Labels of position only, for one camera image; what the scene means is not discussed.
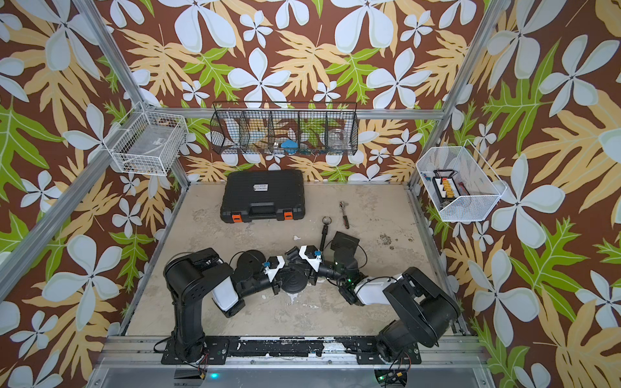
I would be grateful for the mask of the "black stand pole with clip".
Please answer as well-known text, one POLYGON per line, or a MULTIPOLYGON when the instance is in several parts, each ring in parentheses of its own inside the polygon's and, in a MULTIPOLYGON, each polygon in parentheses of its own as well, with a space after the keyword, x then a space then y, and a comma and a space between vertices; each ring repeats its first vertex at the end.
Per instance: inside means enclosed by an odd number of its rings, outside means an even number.
POLYGON ((292 247, 290 250, 288 250, 285 253, 284 257, 285 257, 286 265, 300 264, 302 261, 299 255, 298 247, 292 247))

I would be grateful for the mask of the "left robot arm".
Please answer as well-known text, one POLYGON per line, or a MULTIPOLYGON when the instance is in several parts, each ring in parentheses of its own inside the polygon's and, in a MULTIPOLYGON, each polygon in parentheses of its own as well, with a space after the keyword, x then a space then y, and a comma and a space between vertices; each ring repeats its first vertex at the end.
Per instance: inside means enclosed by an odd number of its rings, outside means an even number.
POLYGON ((236 268, 212 248, 170 261, 164 270, 175 312, 175 328, 163 351, 164 365, 202 363, 223 365, 229 339, 208 337, 202 326, 202 303, 212 297, 218 309, 231 318, 245 307, 244 298, 266 289, 280 290, 276 277, 286 262, 281 256, 265 257, 257 250, 245 251, 236 268))

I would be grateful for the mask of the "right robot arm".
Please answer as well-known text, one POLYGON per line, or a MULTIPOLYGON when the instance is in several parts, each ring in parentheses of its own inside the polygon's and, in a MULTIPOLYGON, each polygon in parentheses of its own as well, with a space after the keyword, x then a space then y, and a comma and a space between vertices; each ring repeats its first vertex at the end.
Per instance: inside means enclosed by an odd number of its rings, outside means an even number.
POLYGON ((375 337, 377 352, 384 361, 410 357, 419 344, 437 346, 460 316, 456 301, 416 267, 395 276, 366 276, 350 250, 340 260, 330 262, 323 260, 322 252, 313 246, 303 246, 292 261, 310 270, 308 281, 322 277, 333 282, 351 305, 388 305, 396 312, 397 320, 375 337))

